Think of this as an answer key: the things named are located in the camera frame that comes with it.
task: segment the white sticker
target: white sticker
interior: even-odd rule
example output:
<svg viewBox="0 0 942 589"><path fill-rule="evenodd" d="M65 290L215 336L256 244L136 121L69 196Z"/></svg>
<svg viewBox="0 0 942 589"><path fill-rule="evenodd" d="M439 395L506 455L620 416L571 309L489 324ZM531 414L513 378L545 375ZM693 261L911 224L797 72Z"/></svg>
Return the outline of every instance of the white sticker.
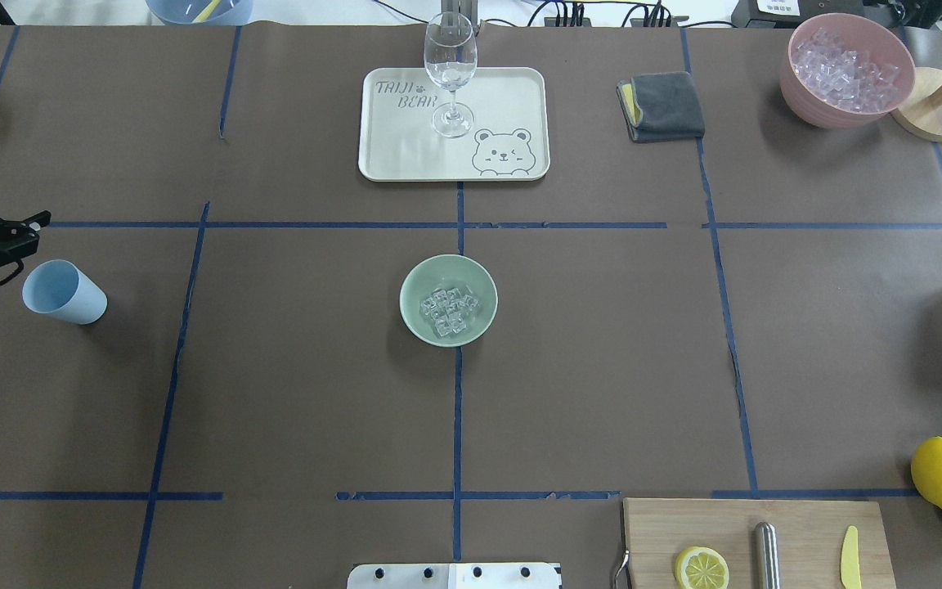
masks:
<svg viewBox="0 0 942 589"><path fill-rule="evenodd" d="M758 10L770 15L801 16L797 0L756 0Z"/></svg>

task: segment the bowl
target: bowl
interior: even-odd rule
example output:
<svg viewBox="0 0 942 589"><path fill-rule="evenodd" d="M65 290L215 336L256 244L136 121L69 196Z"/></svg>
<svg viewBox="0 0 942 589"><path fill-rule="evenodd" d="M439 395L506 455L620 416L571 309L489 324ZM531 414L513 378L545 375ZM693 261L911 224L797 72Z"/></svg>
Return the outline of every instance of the bowl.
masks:
<svg viewBox="0 0 942 589"><path fill-rule="evenodd" d="M792 68L792 53L797 45L814 36L816 29L821 27L841 36L841 40L849 49L871 52L871 61L878 66L892 64L900 68L893 82L893 86L899 90L896 100L890 101L890 104L879 112L854 112L827 104L823 98L808 89ZM792 40L787 45L787 52L780 63L780 91L787 105L806 123L823 129L850 129L881 119L904 103L911 94L913 85L915 62L911 59L911 52L908 52L899 38L874 21L841 12L812 16L801 23L792 34Z"/></svg>
<svg viewBox="0 0 942 589"><path fill-rule="evenodd" d="M421 303L437 290L460 288L478 300L478 310L467 329L457 335L440 336L434 321L421 312ZM442 348L470 344L489 329L496 317L496 283L481 264L458 254L441 254L416 264L402 282L399 310L402 320L416 338Z"/></svg>
<svg viewBox="0 0 942 589"><path fill-rule="evenodd" d="M147 8L165 24L218 24L241 26L249 23L253 0L221 0L214 16L203 22L191 22L209 5L209 0L146 0Z"/></svg>

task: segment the wine glass stem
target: wine glass stem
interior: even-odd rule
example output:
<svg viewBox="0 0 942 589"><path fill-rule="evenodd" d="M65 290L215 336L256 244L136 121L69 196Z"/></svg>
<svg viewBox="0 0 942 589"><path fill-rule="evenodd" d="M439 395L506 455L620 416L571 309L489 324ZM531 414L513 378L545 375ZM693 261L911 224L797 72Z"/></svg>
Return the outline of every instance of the wine glass stem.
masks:
<svg viewBox="0 0 942 589"><path fill-rule="evenodd" d="M447 115L449 120L456 120L460 118L460 112L456 111L456 90L449 91L449 113Z"/></svg>

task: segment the white floor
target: white floor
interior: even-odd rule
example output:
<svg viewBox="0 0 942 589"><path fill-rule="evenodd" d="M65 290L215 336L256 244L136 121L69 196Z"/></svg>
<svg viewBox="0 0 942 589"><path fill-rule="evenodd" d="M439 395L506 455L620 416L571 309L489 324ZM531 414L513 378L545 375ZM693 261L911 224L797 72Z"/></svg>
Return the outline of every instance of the white floor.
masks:
<svg viewBox="0 0 942 589"><path fill-rule="evenodd" d="M205 4L207 0L177 0ZM268 20L286 24L407 24L409 19L389 11L373 0L239 0L254 2L253 21ZM665 0L676 15L687 22L728 20L737 0ZM145 0L2 0L18 24L49 25L139 25L160 24L147 10ZM438 12L440 0L389 0L388 4L409 15L426 19ZM479 0L479 19L500 18L524 25L539 1ZM586 15L594 26L620 26L630 7L624 4L599 4L587 7ZM553 15L546 7L543 15ZM538 16L535 26L542 26Z"/></svg>

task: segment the green bowl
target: green bowl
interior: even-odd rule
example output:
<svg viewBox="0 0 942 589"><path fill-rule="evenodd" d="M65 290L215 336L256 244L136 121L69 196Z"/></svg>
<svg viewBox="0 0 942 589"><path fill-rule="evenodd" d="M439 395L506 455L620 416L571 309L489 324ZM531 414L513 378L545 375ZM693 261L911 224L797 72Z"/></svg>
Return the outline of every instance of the green bowl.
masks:
<svg viewBox="0 0 942 589"><path fill-rule="evenodd" d="M459 287L461 292L470 290L470 294L478 299L478 312L463 332L441 338L434 331L430 318L421 313L419 305L435 290L449 290L453 287ZM402 282L399 292L402 320L412 335L443 348L470 344L485 333L493 323L493 317L496 317L496 303L493 277L478 262L457 254L442 254L416 264Z"/></svg>

